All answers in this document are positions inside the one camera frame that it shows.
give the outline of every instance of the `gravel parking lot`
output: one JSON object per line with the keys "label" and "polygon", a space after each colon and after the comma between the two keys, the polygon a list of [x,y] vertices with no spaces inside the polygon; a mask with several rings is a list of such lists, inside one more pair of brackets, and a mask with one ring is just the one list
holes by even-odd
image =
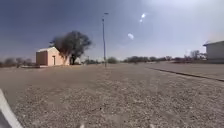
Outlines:
{"label": "gravel parking lot", "polygon": [[159,64],[147,64],[147,67],[224,80],[223,64],[172,64],[161,62]]}
{"label": "gravel parking lot", "polygon": [[224,127],[224,83],[148,65],[0,70],[25,128]]}

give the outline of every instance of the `white building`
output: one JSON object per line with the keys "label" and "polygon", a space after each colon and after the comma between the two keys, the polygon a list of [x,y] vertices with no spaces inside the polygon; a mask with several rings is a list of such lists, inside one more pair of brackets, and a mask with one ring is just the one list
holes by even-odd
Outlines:
{"label": "white building", "polygon": [[206,47],[207,60],[212,62],[224,62],[224,41],[207,43],[203,46]]}

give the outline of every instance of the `light pole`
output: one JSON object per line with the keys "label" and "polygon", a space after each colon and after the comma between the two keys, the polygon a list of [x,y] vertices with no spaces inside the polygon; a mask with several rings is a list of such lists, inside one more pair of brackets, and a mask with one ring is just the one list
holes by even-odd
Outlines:
{"label": "light pole", "polygon": [[108,15],[109,13],[104,13],[102,18],[102,24],[103,24],[103,48],[104,48],[104,64],[105,68],[107,67],[107,58],[106,58],[106,43],[105,43],[105,33],[104,33],[104,16]]}

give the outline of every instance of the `sky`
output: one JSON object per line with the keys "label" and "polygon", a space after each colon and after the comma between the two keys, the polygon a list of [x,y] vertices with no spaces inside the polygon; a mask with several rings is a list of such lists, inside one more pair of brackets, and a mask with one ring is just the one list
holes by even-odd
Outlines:
{"label": "sky", "polygon": [[223,0],[0,0],[0,59],[35,60],[35,52],[73,30],[93,41],[85,53],[107,56],[184,56],[224,40]]}

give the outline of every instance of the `roof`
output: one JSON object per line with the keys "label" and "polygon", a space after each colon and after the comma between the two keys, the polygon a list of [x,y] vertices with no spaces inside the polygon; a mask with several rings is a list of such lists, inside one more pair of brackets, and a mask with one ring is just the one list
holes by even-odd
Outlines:
{"label": "roof", "polygon": [[55,47],[50,47],[50,48],[42,48],[42,49],[39,49],[37,52],[45,52],[45,51],[50,51],[52,49],[56,49]]}
{"label": "roof", "polygon": [[208,46],[208,45],[213,45],[213,44],[218,44],[218,43],[224,43],[224,41],[208,42],[208,43],[204,44],[203,46]]}

